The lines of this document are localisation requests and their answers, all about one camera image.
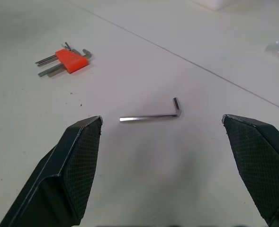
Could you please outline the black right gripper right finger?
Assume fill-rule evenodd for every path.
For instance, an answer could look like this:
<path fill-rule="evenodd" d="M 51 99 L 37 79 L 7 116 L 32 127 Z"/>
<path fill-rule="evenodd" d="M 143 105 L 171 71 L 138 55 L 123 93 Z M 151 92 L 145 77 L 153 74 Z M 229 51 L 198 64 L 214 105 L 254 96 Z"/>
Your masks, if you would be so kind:
<path fill-rule="evenodd" d="M 222 123 L 239 175 L 261 217 L 279 227 L 279 131 L 271 124 L 225 114 Z"/>

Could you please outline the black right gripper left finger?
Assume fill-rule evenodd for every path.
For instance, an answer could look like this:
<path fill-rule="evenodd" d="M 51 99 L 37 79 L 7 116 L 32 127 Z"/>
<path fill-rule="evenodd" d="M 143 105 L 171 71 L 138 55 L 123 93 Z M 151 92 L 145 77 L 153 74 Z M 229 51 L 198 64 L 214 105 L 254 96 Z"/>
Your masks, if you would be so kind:
<path fill-rule="evenodd" d="M 96 172 L 103 120 L 69 126 L 38 162 L 1 227 L 73 227 L 84 217 Z"/>

